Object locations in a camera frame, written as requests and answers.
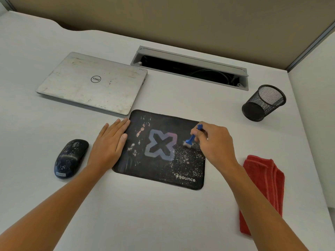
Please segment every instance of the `wireless mouse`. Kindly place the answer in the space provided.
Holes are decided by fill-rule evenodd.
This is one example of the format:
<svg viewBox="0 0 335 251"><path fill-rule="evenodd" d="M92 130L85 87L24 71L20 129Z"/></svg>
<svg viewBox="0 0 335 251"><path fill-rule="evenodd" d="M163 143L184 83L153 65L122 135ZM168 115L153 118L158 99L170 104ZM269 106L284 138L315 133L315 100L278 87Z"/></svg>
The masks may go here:
<svg viewBox="0 0 335 251"><path fill-rule="evenodd" d="M76 174L87 152L89 143L74 139L66 144L55 162L54 172L60 179L67 179Z"/></svg>

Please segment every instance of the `black mouse pad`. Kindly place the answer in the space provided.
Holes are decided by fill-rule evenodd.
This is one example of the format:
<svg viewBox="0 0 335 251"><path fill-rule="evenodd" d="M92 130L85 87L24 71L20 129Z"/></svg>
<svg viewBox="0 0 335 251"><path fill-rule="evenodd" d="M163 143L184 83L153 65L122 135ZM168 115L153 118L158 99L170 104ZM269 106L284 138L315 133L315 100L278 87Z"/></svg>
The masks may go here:
<svg viewBox="0 0 335 251"><path fill-rule="evenodd" d="M205 156L198 143L183 146L197 121L141 110L132 111L129 119L115 172L195 190L203 187Z"/></svg>

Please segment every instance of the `pen holder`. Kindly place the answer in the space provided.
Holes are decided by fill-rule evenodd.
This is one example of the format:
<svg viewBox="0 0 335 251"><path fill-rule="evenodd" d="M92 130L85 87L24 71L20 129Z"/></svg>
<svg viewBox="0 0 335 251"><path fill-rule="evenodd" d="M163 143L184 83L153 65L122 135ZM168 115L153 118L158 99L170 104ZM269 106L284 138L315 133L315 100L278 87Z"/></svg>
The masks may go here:
<svg viewBox="0 0 335 251"><path fill-rule="evenodd" d="M272 85L261 85L242 106L242 112L249 120L261 121L285 103L286 97L281 90Z"/></svg>

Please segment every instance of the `red towel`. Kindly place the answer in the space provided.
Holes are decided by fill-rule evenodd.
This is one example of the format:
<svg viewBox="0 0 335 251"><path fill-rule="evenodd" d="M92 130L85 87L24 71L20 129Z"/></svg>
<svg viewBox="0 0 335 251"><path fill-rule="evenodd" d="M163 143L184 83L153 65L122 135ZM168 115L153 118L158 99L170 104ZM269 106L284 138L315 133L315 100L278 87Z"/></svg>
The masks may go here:
<svg viewBox="0 0 335 251"><path fill-rule="evenodd" d="M243 167L253 183L269 200L272 206L283 216L283 198L285 176L272 159L262 159L249 155ZM250 234L247 223L240 211L240 232Z"/></svg>

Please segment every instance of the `brush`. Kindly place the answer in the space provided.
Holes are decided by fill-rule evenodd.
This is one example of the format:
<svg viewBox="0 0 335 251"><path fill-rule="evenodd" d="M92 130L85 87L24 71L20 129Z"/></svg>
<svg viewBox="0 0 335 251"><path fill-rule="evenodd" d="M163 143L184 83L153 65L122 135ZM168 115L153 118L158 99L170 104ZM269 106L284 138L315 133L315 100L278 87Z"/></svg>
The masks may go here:
<svg viewBox="0 0 335 251"><path fill-rule="evenodd" d="M197 126L197 130L202 130L202 124L199 124L199 125ZM191 148L194 139L195 139L195 135L192 135L190 139L186 140L186 141L183 143L183 145L186 146L187 148Z"/></svg>

